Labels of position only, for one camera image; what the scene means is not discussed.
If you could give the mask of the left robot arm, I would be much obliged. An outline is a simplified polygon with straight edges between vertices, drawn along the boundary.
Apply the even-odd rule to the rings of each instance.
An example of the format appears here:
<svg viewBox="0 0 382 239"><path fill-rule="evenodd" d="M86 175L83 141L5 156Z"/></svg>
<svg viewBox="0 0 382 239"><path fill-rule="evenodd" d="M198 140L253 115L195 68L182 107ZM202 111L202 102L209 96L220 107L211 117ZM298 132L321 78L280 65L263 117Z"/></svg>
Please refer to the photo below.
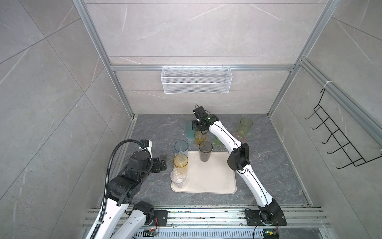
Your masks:
<svg viewBox="0 0 382 239"><path fill-rule="evenodd" d="M94 221L87 239L129 239L144 225L154 219L153 205L140 201L134 205L127 221L114 231L120 218L125 214L143 182L152 173L167 169L166 156L153 158L149 150L136 151L119 174L105 184L105 195L101 209Z"/></svg>

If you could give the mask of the tall grey glass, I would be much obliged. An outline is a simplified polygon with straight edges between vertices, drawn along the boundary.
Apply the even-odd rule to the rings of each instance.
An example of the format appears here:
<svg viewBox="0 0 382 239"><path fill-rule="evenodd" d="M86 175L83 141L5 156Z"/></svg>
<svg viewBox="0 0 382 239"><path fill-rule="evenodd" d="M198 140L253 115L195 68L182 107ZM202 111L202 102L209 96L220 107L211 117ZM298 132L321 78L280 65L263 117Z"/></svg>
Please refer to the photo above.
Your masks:
<svg viewBox="0 0 382 239"><path fill-rule="evenodd" d="M202 141L199 144L200 160L202 162L207 162L210 158L212 150L213 150L213 145L211 142Z"/></svg>

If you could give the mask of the tall green glass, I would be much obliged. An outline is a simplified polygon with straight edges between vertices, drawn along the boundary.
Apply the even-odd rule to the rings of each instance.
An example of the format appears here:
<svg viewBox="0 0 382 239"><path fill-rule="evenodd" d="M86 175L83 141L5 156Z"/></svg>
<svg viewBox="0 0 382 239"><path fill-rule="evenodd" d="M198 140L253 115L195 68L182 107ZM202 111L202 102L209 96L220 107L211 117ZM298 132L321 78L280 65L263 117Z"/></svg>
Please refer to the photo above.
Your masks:
<svg viewBox="0 0 382 239"><path fill-rule="evenodd" d="M240 120L240 126L238 132L247 135L253 126L253 122L248 118L243 118Z"/></svg>

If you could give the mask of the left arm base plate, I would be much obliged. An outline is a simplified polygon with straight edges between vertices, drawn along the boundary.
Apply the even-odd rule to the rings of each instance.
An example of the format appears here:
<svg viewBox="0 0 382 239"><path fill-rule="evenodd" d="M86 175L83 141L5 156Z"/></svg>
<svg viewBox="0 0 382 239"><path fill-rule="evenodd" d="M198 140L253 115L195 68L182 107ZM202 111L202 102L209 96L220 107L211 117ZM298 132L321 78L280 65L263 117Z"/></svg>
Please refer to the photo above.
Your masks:
<svg viewBox="0 0 382 239"><path fill-rule="evenodd" d="M167 210L155 210L153 218L154 227L165 227L168 221L168 211Z"/></svg>

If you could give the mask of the tall blue glass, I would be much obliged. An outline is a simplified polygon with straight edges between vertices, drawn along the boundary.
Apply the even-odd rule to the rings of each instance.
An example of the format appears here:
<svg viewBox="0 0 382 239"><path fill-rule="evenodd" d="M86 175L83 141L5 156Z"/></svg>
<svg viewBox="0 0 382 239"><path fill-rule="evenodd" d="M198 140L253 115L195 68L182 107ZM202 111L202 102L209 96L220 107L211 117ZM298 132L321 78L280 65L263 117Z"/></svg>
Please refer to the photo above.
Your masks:
<svg viewBox="0 0 382 239"><path fill-rule="evenodd" d="M175 143L174 149L175 149L175 155L184 154L187 156L189 152L189 144L185 140L179 140Z"/></svg>

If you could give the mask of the short clear glass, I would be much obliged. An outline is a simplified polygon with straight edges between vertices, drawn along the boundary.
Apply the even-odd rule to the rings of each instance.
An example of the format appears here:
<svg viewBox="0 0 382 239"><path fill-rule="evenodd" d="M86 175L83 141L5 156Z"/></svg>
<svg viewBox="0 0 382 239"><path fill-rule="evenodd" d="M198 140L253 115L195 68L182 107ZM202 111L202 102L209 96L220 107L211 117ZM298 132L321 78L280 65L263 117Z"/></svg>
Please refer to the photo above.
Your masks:
<svg viewBox="0 0 382 239"><path fill-rule="evenodd" d="M182 189L186 186L187 172L185 170L174 169L171 172L170 177L171 177L172 184L175 187Z"/></svg>

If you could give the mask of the beige tray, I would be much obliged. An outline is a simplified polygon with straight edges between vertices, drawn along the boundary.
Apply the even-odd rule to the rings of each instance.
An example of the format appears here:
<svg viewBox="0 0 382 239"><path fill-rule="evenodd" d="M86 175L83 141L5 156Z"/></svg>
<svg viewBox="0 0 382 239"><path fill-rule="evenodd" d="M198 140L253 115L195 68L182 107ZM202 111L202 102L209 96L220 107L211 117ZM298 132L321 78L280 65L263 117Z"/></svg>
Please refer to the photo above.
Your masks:
<svg viewBox="0 0 382 239"><path fill-rule="evenodd" d="M179 188L171 183L175 192L234 194L237 190L235 171L227 164L228 152L212 152L207 162L200 160L198 151L189 151L186 179Z"/></svg>

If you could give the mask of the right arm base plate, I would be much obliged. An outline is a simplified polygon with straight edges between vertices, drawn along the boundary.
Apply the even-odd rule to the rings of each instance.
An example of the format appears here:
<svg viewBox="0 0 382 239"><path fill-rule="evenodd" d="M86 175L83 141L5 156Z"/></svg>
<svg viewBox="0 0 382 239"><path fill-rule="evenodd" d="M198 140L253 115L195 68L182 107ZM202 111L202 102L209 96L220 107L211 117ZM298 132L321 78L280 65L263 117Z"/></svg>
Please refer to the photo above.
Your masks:
<svg viewBox="0 0 382 239"><path fill-rule="evenodd" d="M267 214L260 210L245 209L244 211L245 219L248 226L256 226L258 224L263 224L265 226L286 226L287 221L284 216L283 211L277 213Z"/></svg>

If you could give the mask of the tall teal glass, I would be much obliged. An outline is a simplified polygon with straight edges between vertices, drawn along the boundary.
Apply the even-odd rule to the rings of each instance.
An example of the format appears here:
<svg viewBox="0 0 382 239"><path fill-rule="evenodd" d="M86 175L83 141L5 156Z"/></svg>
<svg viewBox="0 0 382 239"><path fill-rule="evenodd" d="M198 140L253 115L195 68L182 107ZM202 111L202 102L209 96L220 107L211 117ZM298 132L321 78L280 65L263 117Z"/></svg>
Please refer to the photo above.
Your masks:
<svg viewBox="0 0 382 239"><path fill-rule="evenodd" d="M193 122L188 121L186 123L186 135L189 139L193 139L195 135L195 131L193 130Z"/></svg>

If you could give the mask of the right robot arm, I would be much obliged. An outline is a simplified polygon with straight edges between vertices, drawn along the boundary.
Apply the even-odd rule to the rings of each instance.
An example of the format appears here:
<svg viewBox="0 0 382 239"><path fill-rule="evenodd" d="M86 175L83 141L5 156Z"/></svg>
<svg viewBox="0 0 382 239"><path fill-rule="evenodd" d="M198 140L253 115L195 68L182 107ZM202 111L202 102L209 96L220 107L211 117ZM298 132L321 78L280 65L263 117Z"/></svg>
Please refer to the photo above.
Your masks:
<svg viewBox="0 0 382 239"><path fill-rule="evenodd" d="M194 110L196 119L192 127L196 131L209 131L216 136L226 147L230 156L227 160L228 166L236 171L255 197L259 208L261 223L270 226L278 224L285 226L286 219L277 201L267 192L256 176L249 160L249 146L237 140L221 123L216 115L209 115L205 111L199 112L201 108Z"/></svg>

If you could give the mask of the short amber glass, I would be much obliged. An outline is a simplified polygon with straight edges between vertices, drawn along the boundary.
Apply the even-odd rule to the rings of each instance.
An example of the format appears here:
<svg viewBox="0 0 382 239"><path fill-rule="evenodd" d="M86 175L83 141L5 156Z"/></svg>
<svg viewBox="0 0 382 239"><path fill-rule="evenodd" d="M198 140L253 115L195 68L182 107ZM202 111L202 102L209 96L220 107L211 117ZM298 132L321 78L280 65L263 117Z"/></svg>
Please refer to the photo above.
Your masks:
<svg viewBox="0 0 382 239"><path fill-rule="evenodd" d="M201 142L205 141L207 138L206 134L203 134L202 131L196 131L194 134L195 142L197 145L200 145Z"/></svg>

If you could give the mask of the tall amber glass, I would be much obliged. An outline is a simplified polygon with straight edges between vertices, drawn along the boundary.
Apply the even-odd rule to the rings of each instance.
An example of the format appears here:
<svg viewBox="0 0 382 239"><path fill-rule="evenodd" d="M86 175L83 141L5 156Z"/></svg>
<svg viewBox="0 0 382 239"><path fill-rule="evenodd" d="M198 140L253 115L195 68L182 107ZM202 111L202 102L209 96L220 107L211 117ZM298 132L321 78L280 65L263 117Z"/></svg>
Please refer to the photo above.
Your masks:
<svg viewBox="0 0 382 239"><path fill-rule="evenodd" d="M173 163L174 163L174 169L179 169L184 172L187 172L189 158L185 154L177 154L173 159Z"/></svg>

